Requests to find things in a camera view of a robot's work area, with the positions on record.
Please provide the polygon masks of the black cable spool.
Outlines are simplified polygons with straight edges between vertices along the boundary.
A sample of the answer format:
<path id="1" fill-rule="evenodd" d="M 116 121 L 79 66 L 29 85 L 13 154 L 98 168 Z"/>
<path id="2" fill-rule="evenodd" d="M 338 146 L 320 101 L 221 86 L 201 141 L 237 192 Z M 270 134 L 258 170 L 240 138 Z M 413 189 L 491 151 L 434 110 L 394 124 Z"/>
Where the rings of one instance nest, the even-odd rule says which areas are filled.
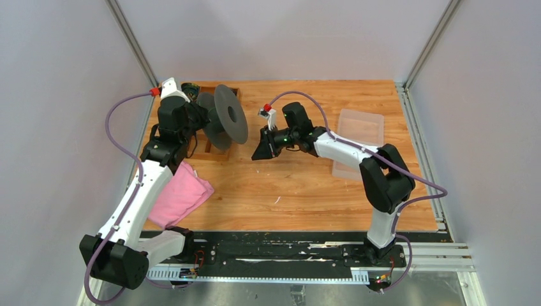
<path id="1" fill-rule="evenodd" d="M 201 92 L 197 105 L 207 110 L 207 124 L 203 131 L 214 147 L 228 150 L 233 143 L 245 144 L 248 140 L 248 122 L 241 102 L 234 91 L 224 85 L 214 92 Z"/>

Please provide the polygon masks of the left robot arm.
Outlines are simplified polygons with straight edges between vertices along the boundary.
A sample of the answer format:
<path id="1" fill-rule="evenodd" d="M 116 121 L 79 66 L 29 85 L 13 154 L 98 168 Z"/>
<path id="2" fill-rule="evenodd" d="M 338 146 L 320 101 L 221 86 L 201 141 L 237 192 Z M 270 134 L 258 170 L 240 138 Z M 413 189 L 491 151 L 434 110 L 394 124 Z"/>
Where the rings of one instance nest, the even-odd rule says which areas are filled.
<path id="1" fill-rule="evenodd" d="M 203 126 L 202 108 L 186 95 L 161 99 L 158 123 L 135 158 L 137 171 L 126 194 L 99 232 L 80 241 L 86 281 L 136 289 L 166 259 L 189 263 L 189 273 L 202 266 L 193 232 L 178 223 L 214 193 L 186 162 L 191 137 Z"/>

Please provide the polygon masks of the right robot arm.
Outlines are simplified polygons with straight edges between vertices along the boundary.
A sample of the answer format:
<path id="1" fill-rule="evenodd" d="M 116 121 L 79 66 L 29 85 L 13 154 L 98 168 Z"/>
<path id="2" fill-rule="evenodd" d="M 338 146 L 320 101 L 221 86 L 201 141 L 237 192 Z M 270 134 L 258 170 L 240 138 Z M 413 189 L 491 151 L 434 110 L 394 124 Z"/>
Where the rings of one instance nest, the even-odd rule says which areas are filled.
<path id="1" fill-rule="evenodd" d="M 314 126 L 299 102 L 287 104 L 282 112 L 287 127 L 278 129 L 275 109 L 265 105 L 259 110 L 267 125 L 260 129 L 260 141 L 252 160 L 272 159 L 283 149 L 298 148 L 312 156 L 356 168 L 373 207 L 371 225 L 364 239 L 364 257 L 374 266 L 384 264 L 396 242 L 399 209 L 415 188 L 398 150 L 390 144 L 362 145 L 340 138 L 326 127 Z"/>

